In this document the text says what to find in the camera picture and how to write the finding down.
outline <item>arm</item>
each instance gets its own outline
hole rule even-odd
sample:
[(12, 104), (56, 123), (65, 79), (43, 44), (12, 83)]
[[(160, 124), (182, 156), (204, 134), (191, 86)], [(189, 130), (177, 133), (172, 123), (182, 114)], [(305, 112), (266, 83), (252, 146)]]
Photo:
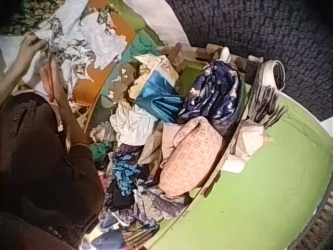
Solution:
[(2, 106), (5, 99), (11, 94), (22, 77), (22, 75), (17, 74), (12, 70), (6, 72), (5, 77), (0, 84), (0, 106)]
[[(63, 89), (63, 83), (61, 81), (60, 72), (58, 70), (55, 60), (51, 61), (51, 70), (52, 70), (52, 79), (53, 79), (53, 88), (54, 88), (54, 98), (59, 106), (59, 112), (63, 127), (67, 131), (67, 135), (71, 145), (81, 144), (87, 145), (87, 140), (84, 135), (83, 130), (81, 129), (78, 121), (76, 120), (71, 107), (69, 106), (67, 95)], [(51, 93), (50, 85), (48, 82), (48, 76), (51, 73), (48, 70), (48, 67), (43, 67), (40, 69), (40, 75), (44, 84), (44, 88), (47, 93)]]
[(45, 45), (46, 41), (38, 39), (34, 34), (28, 35), (23, 39), (17, 58), (0, 83), (0, 106), (28, 72), (31, 61), (37, 51), (41, 50)]

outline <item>pink cushion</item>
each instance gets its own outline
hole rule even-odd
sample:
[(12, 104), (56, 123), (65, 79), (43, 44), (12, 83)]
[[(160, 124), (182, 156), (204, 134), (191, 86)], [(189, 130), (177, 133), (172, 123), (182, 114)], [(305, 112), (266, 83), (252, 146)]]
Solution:
[(166, 162), (159, 187), (168, 196), (194, 189), (210, 171), (222, 137), (205, 117), (187, 122), (173, 139), (175, 151)]

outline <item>beige cloth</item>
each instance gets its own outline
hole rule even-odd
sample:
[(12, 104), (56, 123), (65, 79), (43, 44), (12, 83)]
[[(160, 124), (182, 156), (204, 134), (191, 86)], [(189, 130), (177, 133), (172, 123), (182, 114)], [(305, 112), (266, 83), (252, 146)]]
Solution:
[(162, 145), (163, 125), (159, 123), (154, 133), (148, 138), (137, 163), (139, 165), (154, 163), (159, 159)]
[(158, 70), (162, 73), (171, 85), (175, 87), (179, 76), (165, 55), (157, 57), (151, 54), (146, 54), (136, 56), (135, 59), (143, 65), (140, 67), (140, 77), (134, 81), (134, 85), (129, 90), (129, 96), (131, 99), (136, 99), (138, 97), (154, 70)]
[(242, 172), (250, 157), (263, 146), (265, 141), (270, 140), (263, 125), (251, 120), (243, 121), (236, 142), (235, 154), (228, 155), (222, 170), (233, 173)]
[(173, 139), (182, 128), (182, 125), (173, 123), (164, 123), (163, 125), (163, 135), (162, 135), (162, 154), (163, 159), (168, 158), (175, 149), (173, 145)]
[(222, 137), (205, 117), (197, 117), (182, 127), (173, 144), (176, 149), (158, 185), (169, 197), (184, 194), (205, 179), (221, 149)]

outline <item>navy floral fabric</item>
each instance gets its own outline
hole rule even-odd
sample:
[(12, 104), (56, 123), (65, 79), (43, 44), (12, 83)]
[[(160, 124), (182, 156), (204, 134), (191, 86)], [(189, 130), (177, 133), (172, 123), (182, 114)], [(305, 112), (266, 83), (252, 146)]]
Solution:
[(132, 195), (135, 187), (135, 179), (140, 175), (142, 166), (137, 160), (143, 150), (143, 146), (131, 146), (121, 144), (113, 153), (113, 174), (117, 180), (121, 195)]
[(238, 72), (216, 60), (195, 80), (178, 115), (179, 122), (204, 116), (222, 136), (226, 136), (238, 117), (243, 95)]

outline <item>dark textured floor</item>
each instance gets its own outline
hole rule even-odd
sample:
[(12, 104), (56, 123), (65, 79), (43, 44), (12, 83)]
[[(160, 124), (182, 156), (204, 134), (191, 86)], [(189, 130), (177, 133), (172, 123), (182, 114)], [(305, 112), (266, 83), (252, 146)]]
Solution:
[(284, 92), (319, 120), (333, 116), (333, 31), (325, 9), (301, 0), (166, 1), (192, 46), (215, 43), (278, 59), (286, 68)]

